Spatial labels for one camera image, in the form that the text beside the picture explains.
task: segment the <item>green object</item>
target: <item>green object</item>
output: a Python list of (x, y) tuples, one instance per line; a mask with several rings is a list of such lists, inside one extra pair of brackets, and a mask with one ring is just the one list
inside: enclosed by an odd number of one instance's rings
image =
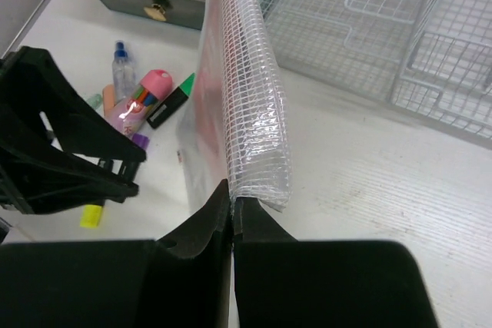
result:
[(182, 84), (179, 85), (179, 88), (186, 94), (186, 96), (190, 96), (191, 89), (194, 84), (194, 73), (190, 75), (187, 79), (184, 80)]
[(101, 94), (93, 94), (85, 102), (87, 104), (89, 104), (92, 109), (96, 110), (97, 108), (99, 108), (102, 105), (102, 96), (101, 96)]

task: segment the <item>small plastic bottle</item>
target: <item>small plastic bottle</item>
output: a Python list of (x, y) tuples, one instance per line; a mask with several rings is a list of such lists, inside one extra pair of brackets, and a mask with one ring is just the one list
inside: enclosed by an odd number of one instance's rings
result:
[(115, 45), (115, 59), (112, 64), (113, 84), (115, 85), (116, 102), (130, 96), (135, 89), (135, 69), (125, 50), (123, 41), (117, 41)]
[(109, 112), (106, 120), (125, 136), (138, 131), (152, 108), (172, 90), (172, 77), (162, 69), (148, 72), (137, 88)]

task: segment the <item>white table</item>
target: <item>white table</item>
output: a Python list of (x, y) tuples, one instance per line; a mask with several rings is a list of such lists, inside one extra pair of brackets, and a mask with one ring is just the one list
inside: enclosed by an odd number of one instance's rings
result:
[[(111, 82), (118, 39), (130, 43), (139, 76), (164, 68), (183, 81), (198, 60), (197, 31), (110, 12), (98, 0), (51, 0), (23, 44), (47, 48), (87, 98)], [(270, 214), (299, 239), (400, 241), (421, 266), (442, 327), (491, 327), (492, 152), (309, 78), (283, 78), (294, 196)], [(157, 238), (174, 229), (191, 213), (176, 156), (179, 117), (151, 136), (138, 197), (109, 201), (98, 229), (78, 226), (81, 208), (2, 211), (17, 225), (7, 241)], [(234, 307), (230, 321), (236, 326)]]

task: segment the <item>white wire rack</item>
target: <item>white wire rack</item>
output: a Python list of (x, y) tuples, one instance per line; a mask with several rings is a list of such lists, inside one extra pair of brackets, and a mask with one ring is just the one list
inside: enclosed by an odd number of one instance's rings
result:
[(281, 67), (492, 137), (490, 0), (261, 0)]

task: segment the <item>purple cap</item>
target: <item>purple cap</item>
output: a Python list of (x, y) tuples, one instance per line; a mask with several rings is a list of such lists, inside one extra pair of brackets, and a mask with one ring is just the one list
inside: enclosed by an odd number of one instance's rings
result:
[(134, 134), (131, 140), (144, 150), (147, 150), (148, 144), (151, 142), (150, 139), (143, 134)]

